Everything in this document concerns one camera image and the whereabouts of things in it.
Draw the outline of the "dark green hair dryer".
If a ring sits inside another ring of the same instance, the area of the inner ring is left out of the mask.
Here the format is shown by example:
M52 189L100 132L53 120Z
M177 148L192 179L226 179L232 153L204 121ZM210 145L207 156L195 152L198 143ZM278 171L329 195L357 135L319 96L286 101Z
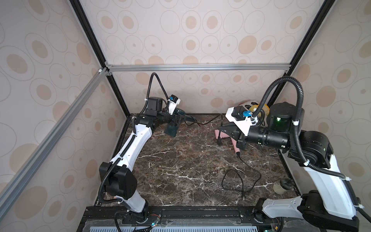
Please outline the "dark green hair dryer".
M183 122L196 122L196 119L192 116L186 115L185 111L175 108L173 114L170 116L170 120L164 130L166 135L176 137L178 129Z

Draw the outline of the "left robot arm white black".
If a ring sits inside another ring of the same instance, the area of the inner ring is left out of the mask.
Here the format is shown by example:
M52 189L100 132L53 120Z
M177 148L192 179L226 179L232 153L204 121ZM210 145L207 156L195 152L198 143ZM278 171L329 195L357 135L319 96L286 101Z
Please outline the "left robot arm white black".
M165 98L151 97L150 91L157 73L152 73L146 93L145 106L140 114L132 117L132 132L118 153L99 168L101 184L98 201L102 204L123 204L134 213L146 213L146 200L137 190L133 167L144 145L159 126L165 124L164 133L176 137L180 124L185 120L184 111L177 108L180 99L168 94Z

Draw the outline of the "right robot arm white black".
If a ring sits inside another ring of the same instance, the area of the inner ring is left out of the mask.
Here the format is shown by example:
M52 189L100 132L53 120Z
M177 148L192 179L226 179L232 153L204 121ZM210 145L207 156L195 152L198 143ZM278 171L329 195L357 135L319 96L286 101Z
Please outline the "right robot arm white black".
M296 104L274 104L266 115L263 107L267 98L283 82L295 87ZM328 137L318 131L301 129L305 113L303 100L301 83L291 76L283 76L271 83L256 109L249 110L243 105L229 108L228 122L220 126L219 131L235 140L241 150L251 143L286 153L309 174L316 187L290 199L260 198L253 210L258 222L269 218L299 218L321 229L357 232L357 213L367 220L370 216L356 196L351 179L340 172Z

